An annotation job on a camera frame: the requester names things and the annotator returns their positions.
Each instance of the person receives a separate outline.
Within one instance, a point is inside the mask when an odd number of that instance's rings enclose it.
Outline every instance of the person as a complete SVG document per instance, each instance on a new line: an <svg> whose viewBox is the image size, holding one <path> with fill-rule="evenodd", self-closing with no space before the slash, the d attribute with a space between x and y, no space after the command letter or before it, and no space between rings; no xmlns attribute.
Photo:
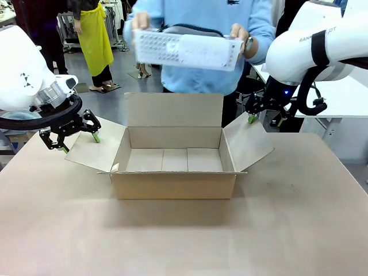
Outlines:
<svg viewBox="0 0 368 276"><path fill-rule="evenodd" d="M243 40L241 57L231 72L163 66L164 92L224 94L223 127L236 117L237 93L234 93L243 72L244 63L262 64L274 39L271 22L271 0L137 0L133 19L125 23L124 37L132 42L132 30L152 25L190 24L213 29ZM244 51L245 42L254 42Z"/></svg>
<svg viewBox="0 0 368 276"><path fill-rule="evenodd" d="M285 33L294 21L295 16L304 5L305 2L309 0L285 0L285 8L283 10L283 15L277 24L276 37Z"/></svg>
<svg viewBox="0 0 368 276"><path fill-rule="evenodd" d="M99 0L69 0L73 12L74 28L80 47L92 76L92 91L106 93L119 86L113 83L110 67L114 61L108 32L106 14Z"/></svg>
<svg viewBox="0 0 368 276"><path fill-rule="evenodd" d="M278 21L280 20L283 14L284 7L285 7L285 0L272 1L272 23L274 27L277 27Z"/></svg>
<svg viewBox="0 0 368 276"><path fill-rule="evenodd" d="M139 79L145 79L149 78L151 76L150 73L147 72L147 69L145 68L144 63L136 63L136 69L138 69L138 78Z"/></svg>
<svg viewBox="0 0 368 276"><path fill-rule="evenodd" d="M17 24L36 45L41 46L41 53L50 71L54 72L53 62L56 62L59 74L68 74L56 19L59 13L67 12L67 1L13 0L12 3L17 14Z"/></svg>

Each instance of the white robotic arm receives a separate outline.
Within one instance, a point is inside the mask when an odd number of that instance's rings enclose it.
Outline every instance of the white robotic arm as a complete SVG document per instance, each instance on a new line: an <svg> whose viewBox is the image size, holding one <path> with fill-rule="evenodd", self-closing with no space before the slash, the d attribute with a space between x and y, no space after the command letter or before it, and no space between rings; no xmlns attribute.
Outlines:
<svg viewBox="0 0 368 276"><path fill-rule="evenodd" d="M312 11L318 13L319 10L324 12L320 21L311 14ZM329 16L336 15L336 12L339 18L333 16L331 20ZM294 22L289 31L275 39L267 53L267 70L279 82L300 84L308 69L317 65L313 60L313 51L325 51L329 61L328 68L316 78L316 81L345 78L351 73L353 66L346 65L342 63L343 61L368 57L366 13L341 18L338 7L307 2L298 12ZM305 29L310 24L319 26ZM325 31L324 48L313 49L312 36L321 31Z"/></svg>
<svg viewBox="0 0 368 276"><path fill-rule="evenodd" d="M0 61L0 109L11 112L29 108L42 117L25 121L0 118L0 128L40 129L42 140L51 150L67 152L64 138L79 131L92 133L99 142L101 124L97 118L90 110L79 114L82 100L74 90L78 79L50 72L40 51L18 26L0 28ZM56 141L50 139L51 132L57 134Z"/></svg>
<svg viewBox="0 0 368 276"><path fill-rule="evenodd" d="M308 116L321 113L327 104L316 87L314 107L306 104L313 83L343 79L353 70L352 65L368 69L367 27L366 13L342 18L340 8L330 3L304 3L290 29L271 44L266 88L262 95L250 95L246 111L277 110L284 119L294 117L297 110ZM298 85L298 96L293 98Z"/></svg>

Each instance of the white perforated container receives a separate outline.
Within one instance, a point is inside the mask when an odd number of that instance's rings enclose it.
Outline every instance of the white perforated container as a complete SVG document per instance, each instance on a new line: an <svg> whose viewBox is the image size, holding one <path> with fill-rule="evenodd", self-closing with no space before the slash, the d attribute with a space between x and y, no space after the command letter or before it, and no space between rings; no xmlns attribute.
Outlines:
<svg viewBox="0 0 368 276"><path fill-rule="evenodd" d="M242 46L238 39L135 30L136 60L169 66L233 71Z"/></svg>

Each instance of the white desk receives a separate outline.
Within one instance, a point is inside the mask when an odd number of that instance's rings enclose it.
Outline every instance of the white desk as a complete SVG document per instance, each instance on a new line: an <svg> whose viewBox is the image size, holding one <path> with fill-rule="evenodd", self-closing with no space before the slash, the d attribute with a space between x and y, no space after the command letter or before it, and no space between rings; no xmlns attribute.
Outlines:
<svg viewBox="0 0 368 276"><path fill-rule="evenodd" d="M262 71L262 65L253 66L253 68L266 82L270 75ZM368 88L357 80L348 76L341 80L316 84L322 97L326 99L327 109L316 116L306 116L298 110L296 117L315 118L325 128L323 139L326 143L333 137L343 118L368 118ZM316 99L316 93L311 89L307 97L308 106L313 106L314 99Z"/></svg>

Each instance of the table surface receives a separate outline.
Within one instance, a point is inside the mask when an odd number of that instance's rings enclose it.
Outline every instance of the table surface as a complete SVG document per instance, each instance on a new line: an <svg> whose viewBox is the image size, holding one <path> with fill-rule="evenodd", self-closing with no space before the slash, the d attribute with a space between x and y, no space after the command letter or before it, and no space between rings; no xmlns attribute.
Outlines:
<svg viewBox="0 0 368 276"><path fill-rule="evenodd" d="M9 9L5 9L3 15L4 16L0 18L0 24L16 17L16 13Z"/></svg>
<svg viewBox="0 0 368 276"><path fill-rule="evenodd" d="M253 66L264 82L270 74L262 71L263 65ZM296 117L299 118L368 118L368 87L354 78L347 76L341 80L331 82L317 82L317 88L322 97L326 99L327 109L316 116L306 116L299 110ZM313 106L313 100L317 98L314 89L311 89L308 97L308 106Z"/></svg>
<svg viewBox="0 0 368 276"><path fill-rule="evenodd" d="M319 137L270 137L232 200L119 201L35 135L0 172L0 274L368 275L366 193Z"/></svg>

